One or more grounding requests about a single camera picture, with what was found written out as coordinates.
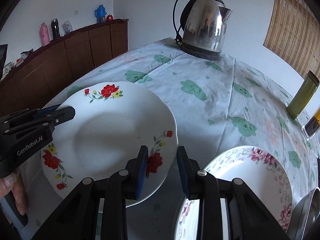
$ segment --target kettle handle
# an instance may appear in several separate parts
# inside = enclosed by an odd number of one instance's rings
[[[191,12],[191,9],[193,7],[193,5],[195,4],[196,0],[190,0],[185,8],[183,9],[181,16],[180,16],[180,25],[181,25],[181,29],[184,31],[184,28],[186,27],[186,23],[189,17],[189,14]]]

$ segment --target kettle spout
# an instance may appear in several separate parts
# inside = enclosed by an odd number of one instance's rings
[[[227,23],[227,20],[228,20],[230,14],[233,12],[233,10],[228,9],[223,6],[219,6],[219,9],[220,9],[220,14],[221,14],[221,18],[222,18],[222,24],[225,25]]]

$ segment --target white wall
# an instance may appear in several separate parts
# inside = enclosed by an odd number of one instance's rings
[[[52,39],[52,19],[58,19],[64,34],[62,24],[67,20],[73,30],[96,23],[94,10],[100,4],[108,14],[113,13],[113,0],[21,0],[0,32],[0,44],[8,44],[7,62],[20,58],[22,51],[42,46],[39,29],[43,22]]]
[[[274,0],[223,0],[234,10],[228,20],[223,52],[257,68],[291,95],[295,95],[303,78],[276,54],[263,47],[271,19]],[[175,36],[172,9],[175,0],[114,0],[114,17],[129,18],[129,49]],[[176,25],[188,0],[176,7]],[[316,93],[307,111],[311,115],[320,103]]]

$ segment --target finger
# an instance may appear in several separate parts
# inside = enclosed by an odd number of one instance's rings
[[[17,177],[17,182],[13,186],[12,193],[15,198],[16,206],[19,213],[21,215],[24,215],[28,210],[28,200],[27,200],[27,194],[25,192],[25,188],[23,185],[22,176]]]
[[[17,182],[17,174],[12,172],[9,176],[0,179],[0,200],[12,190],[13,185]]]

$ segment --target window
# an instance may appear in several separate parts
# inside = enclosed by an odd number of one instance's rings
[[[275,0],[263,46],[303,78],[320,76],[320,25],[303,0]]]

